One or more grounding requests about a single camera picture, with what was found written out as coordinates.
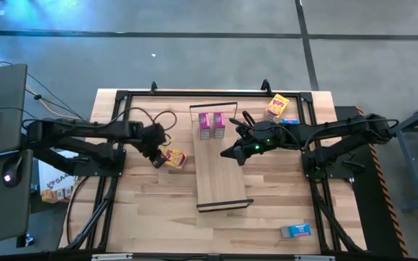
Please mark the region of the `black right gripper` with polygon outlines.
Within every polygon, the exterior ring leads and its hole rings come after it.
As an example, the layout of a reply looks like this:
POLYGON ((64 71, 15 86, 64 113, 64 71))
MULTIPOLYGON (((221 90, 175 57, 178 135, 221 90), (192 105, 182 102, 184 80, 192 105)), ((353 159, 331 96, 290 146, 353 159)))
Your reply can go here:
POLYGON ((254 126, 241 124, 235 128, 235 131, 240 138, 220 155, 235 158, 237 164, 243 166, 247 158, 265 151, 267 140, 271 138, 271 123, 256 123, 254 126))

